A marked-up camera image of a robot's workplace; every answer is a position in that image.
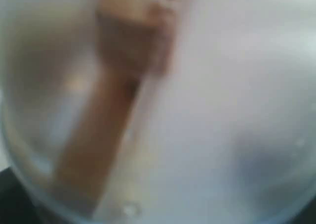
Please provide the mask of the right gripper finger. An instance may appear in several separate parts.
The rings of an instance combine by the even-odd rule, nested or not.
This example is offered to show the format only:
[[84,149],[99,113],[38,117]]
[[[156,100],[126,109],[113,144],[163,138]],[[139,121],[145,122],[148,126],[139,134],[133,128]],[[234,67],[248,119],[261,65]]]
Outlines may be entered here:
[[2,224],[47,224],[12,169],[0,172],[0,222]]

